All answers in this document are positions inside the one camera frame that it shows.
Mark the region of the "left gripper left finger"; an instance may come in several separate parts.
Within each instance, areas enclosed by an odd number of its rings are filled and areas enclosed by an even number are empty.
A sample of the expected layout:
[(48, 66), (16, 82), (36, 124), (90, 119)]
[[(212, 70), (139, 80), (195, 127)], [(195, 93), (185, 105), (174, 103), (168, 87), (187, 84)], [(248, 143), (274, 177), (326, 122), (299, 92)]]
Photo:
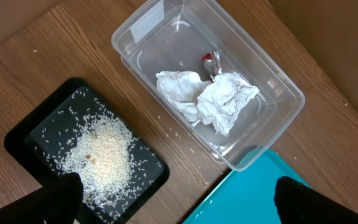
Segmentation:
[(75, 172), (66, 174), (0, 208), (0, 223), (73, 223), (82, 199), (80, 176)]

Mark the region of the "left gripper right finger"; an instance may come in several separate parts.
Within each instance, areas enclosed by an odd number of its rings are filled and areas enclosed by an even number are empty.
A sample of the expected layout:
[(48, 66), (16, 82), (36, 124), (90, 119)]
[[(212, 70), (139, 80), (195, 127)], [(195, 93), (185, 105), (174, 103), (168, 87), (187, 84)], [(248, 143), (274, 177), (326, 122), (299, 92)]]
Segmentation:
[(277, 180), (274, 203), (282, 224), (358, 224), (358, 213), (288, 176)]

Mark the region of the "white tissue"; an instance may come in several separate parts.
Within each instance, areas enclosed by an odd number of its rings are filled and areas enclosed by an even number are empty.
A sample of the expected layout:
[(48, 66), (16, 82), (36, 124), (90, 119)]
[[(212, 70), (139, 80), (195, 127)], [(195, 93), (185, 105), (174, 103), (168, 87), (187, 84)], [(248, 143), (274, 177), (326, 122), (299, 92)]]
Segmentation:
[(212, 124), (215, 131), (228, 136), (241, 110), (259, 93), (238, 73), (223, 73), (214, 78), (197, 97), (198, 117), (204, 125)]
[(157, 90), (178, 110), (192, 126), (201, 120), (198, 115), (198, 97), (212, 81), (202, 81), (193, 71), (161, 71), (156, 74)]

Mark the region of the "red snack wrapper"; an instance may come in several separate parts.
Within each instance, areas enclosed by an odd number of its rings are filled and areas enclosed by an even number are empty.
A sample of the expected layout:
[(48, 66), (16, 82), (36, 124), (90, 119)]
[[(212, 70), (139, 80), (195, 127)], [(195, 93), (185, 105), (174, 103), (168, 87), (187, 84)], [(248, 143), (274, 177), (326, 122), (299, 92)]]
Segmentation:
[(214, 81), (215, 76), (223, 74), (220, 51), (208, 52), (203, 56), (202, 61), (212, 81)]

